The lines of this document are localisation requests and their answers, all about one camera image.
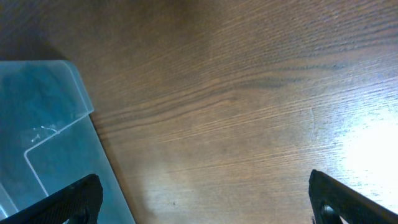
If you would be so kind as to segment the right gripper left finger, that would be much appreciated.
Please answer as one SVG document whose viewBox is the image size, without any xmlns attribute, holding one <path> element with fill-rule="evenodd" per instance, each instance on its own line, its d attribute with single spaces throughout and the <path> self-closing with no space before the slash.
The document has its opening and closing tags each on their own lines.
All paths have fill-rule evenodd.
<svg viewBox="0 0 398 224">
<path fill-rule="evenodd" d="M 90 174 L 1 220 L 1 224 L 97 224 L 102 203 L 100 178 Z"/>
</svg>

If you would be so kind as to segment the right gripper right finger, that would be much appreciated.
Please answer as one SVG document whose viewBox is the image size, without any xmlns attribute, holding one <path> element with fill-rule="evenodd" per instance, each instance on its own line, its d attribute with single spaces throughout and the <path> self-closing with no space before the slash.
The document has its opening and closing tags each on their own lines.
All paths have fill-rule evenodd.
<svg viewBox="0 0 398 224">
<path fill-rule="evenodd" d="M 321 171 L 312 170 L 308 182 L 314 223 L 397 223 L 396 213 Z"/>
</svg>

